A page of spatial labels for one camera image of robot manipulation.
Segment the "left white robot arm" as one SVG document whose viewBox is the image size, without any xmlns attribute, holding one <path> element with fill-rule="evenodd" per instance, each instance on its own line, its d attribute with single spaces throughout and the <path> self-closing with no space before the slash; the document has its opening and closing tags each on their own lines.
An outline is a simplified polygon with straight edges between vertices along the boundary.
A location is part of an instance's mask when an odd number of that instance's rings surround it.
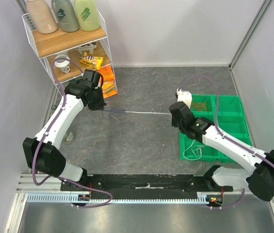
<svg viewBox="0 0 274 233">
<path fill-rule="evenodd" d="M 92 111 L 104 108 L 103 83 L 102 74 L 86 69 L 75 83 L 59 86 L 62 91 L 60 106 L 35 137 L 23 141 L 26 162 L 33 173 L 38 171 L 49 177 L 71 180 L 78 191 L 87 188 L 86 169 L 69 163 L 59 148 L 72 121 L 83 108 Z"/>
</svg>

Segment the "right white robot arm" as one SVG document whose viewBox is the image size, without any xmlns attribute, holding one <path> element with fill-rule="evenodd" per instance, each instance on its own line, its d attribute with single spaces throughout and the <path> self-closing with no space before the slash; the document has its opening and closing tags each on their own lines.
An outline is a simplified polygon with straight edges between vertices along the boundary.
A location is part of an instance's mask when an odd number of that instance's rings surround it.
<svg viewBox="0 0 274 233">
<path fill-rule="evenodd" d="M 224 132 L 213 121 L 196 118 L 182 101 L 169 107 L 172 126 L 190 139 L 210 146 L 241 165 L 240 169 L 219 166 L 204 178 L 204 187 L 215 191 L 220 186 L 249 190 L 263 201 L 274 197 L 274 150 L 266 152 L 252 147 Z"/>
</svg>

